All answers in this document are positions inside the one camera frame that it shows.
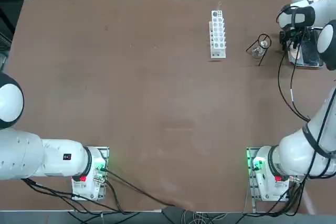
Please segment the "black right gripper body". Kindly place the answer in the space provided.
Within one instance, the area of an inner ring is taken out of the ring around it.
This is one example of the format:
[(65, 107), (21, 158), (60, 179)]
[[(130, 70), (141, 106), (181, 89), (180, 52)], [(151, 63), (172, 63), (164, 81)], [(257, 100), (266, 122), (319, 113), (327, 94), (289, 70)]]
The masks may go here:
[(300, 29), (280, 31), (279, 42), (280, 43), (287, 43), (288, 41), (298, 42), (301, 38), (301, 34), (302, 34), (302, 30)]

